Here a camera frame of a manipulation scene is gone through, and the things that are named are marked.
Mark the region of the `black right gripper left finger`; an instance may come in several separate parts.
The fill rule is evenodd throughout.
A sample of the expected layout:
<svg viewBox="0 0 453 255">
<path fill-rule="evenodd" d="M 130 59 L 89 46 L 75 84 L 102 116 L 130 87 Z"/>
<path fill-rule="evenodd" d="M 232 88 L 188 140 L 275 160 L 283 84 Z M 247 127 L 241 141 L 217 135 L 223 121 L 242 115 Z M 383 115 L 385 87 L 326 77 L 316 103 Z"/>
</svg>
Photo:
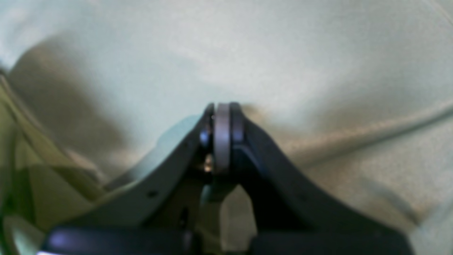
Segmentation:
<svg viewBox="0 0 453 255">
<path fill-rule="evenodd" d="M 94 210 L 52 228 L 40 255 L 201 255 L 194 231 L 210 179 L 214 104 L 170 155 L 138 184 Z"/>
</svg>

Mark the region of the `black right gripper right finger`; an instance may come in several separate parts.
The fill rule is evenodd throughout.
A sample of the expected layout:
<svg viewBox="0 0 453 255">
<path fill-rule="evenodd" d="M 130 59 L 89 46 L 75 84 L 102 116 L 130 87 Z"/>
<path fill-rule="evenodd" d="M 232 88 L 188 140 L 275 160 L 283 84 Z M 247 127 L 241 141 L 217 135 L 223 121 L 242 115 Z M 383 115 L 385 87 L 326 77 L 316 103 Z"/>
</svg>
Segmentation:
<svg viewBox="0 0 453 255">
<path fill-rule="evenodd" d="M 329 195 L 272 138 L 230 103 L 230 175 L 252 200 L 259 233 L 252 255 L 412 255 L 398 230 Z"/>
</svg>

